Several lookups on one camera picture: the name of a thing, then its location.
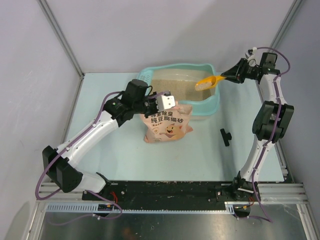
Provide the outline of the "yellow plastic litter scoop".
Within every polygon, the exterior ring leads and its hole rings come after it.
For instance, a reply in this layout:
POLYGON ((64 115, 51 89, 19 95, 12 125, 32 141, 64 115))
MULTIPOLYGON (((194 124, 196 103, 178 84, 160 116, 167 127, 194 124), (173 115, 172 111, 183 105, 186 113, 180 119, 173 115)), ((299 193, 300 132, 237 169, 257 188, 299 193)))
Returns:
POLYGON ((206 77, 206 78, 200 80, 199 82, 197 82, 194 89, 197 92, 212 89, 212 88, 215 88, 219 82, 221 82, 225 79, 226 78, 221 75, 212 75, 212 76, 206 77))

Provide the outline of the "pink cat litter bag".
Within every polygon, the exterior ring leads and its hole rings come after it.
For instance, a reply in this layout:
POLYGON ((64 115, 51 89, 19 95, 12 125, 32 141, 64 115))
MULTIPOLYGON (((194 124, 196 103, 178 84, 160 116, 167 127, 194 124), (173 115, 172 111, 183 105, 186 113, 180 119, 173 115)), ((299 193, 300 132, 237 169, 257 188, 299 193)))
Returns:
POLYGON ((180 140, 193 131, 189 125, 193 113, 190 104, 176 104, 175 107, 145 117, 140 116, 146 125, 146 143, 160 143, 180 140))

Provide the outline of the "teal and beige litter box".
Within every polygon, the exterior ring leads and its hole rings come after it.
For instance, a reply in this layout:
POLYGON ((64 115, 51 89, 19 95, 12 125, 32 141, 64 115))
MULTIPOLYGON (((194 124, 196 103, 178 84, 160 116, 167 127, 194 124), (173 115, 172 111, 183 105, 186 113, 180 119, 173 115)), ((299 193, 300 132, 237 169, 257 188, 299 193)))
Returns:
MULTIPOLYGON (((146 82, 148 85, 151 85, 152 80, 182 80, 197 83, 216 74, 215 68, 209 63, 176 63, 144 68, 137 75, 137 79, 146 82)), ((216 113, 220 106, 219 88, 216 86, 213 89, 215 89, 214 95, 202 101, 174 99, 179 104, 192 105, 193 119, 205 119, 216 113)))

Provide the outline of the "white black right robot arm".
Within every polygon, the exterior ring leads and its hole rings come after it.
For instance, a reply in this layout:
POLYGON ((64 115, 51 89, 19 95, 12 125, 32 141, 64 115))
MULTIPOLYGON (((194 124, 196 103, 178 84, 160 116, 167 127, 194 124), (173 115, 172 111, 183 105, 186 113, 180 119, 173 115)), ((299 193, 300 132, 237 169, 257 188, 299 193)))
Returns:
POLYGON ((266 51, 257 63, 256 51, 256 47, 249 49, 234 67, 222 73, 227 81, 237 84, 242 84, 246 79, 255 80, 264 100, 253 121, 254 140, 248 158, 231 185, 219 190, 235 201, 245 201, 255 196, 267 154, 284 137, 294 113, 294 107, 287 103, 281 89, 283 73, 276 69, 280 53, 266 51))

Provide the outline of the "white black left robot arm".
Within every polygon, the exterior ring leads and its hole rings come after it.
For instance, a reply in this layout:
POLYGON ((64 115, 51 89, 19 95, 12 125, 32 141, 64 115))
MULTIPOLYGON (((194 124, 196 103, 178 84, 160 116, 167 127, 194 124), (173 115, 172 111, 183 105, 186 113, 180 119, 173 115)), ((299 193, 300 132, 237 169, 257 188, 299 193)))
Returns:
POLYGON ((148 117, 161 110, 158 98, 162 94, 156 91, 147 94, 149 88, 142 80, 131 80, 125 90, 104 97, 97 116, 82 132, 56 148, 47 146, 42 151, 44 174, 60 191, 89 190, 100 200, 110 196, 111 188, 100 173, 85 173, 78 170, 77 165, 93 146, 134 115, 148 117))

